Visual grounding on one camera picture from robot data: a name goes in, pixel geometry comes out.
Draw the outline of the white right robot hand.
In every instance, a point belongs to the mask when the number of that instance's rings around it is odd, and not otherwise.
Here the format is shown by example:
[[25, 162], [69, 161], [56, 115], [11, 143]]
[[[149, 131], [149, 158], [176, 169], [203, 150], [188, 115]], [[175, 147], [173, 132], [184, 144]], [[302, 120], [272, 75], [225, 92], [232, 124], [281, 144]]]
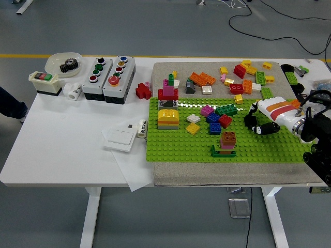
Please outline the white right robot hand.
[[[260, 111], [271, 122], [259, 125], [253, 115]], [[305, 116], [282, 97], [273, 97], [253, 103], [248, 115], [244, 117], [245, 126], [259, 135], [277, 133], [285, 126], [292, 134], [300, 136], [305, 124]]]

